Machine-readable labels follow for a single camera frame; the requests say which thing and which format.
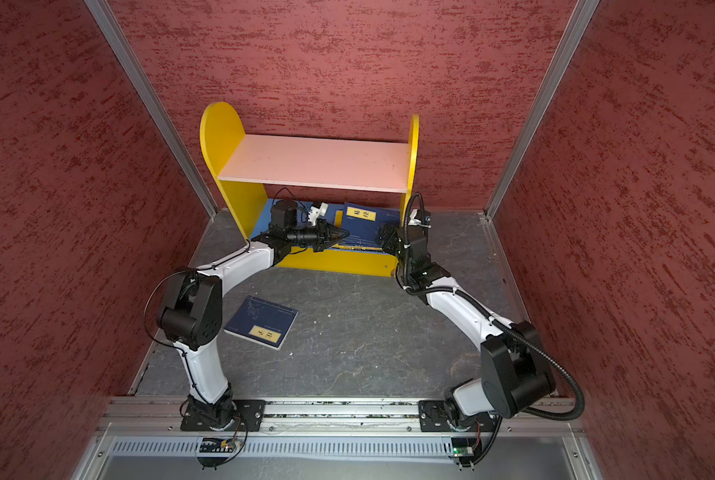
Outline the navy book underneath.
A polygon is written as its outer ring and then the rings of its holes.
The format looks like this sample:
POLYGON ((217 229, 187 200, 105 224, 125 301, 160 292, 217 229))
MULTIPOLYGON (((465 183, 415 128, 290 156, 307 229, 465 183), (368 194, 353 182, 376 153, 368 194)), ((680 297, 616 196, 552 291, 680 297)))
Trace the navy book underneath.
POLYGON ((325 219, 349 232, 349 236, 335 244, 333 249, 381 252, 381 246, 377 243, 379 230, 385 225, 399 226, 401 212, 352 203, 329 204, 325 219))

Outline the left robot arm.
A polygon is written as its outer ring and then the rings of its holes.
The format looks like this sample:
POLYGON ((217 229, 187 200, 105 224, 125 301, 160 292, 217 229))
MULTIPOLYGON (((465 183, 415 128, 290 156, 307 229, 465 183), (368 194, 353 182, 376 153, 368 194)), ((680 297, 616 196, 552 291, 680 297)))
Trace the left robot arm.
POLYGON ((240 418, 216 343, 223 326, 223 296, 279 264, 293 248, 319 253, 347 239, 349 232, 329 223, 325 212, 325 204, 311 207, 310 219, 300 226, 297 204, 279 200, 271 206, 267 230, 247 240, 245 248, 197 268, 179 269, 163 280, 157 326, 186 371, 187 411, 205 427, 225 430, 240 418))

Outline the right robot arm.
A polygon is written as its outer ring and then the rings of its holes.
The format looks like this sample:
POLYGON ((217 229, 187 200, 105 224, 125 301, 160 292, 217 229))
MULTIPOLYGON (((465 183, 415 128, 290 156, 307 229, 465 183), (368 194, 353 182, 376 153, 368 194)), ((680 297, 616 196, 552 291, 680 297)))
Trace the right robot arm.
POLYGON ((484 306, 433 262, 427 228, 385 224, 377 243, 399 260, 395 278, 401 288, 453 322, 481 356, 479 377, 445 393, 445 411, 452 422, 463 423, 481 413, 511 418, 555 391, 551 364, 539 354, 539 332, 484 306))

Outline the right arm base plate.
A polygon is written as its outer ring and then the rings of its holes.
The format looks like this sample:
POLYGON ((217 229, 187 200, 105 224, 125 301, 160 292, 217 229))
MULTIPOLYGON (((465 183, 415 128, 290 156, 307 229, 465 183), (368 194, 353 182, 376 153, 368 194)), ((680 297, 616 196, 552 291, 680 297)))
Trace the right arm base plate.
POLYGON ((463 417, 457 406, 445 400, 419 400, 419 427, 423 433, 475 433, 483 426, 477 416, 463 417))

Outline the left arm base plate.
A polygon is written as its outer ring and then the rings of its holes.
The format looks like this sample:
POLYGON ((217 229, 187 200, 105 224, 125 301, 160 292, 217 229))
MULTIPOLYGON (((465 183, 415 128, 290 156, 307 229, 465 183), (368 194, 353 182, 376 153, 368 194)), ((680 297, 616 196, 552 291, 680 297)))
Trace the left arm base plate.
POLYGON ((180 430, 184 432, 257 432, 266 402, 260 399, 229 399, 204 404, 189 396, 181 410, 180 430))

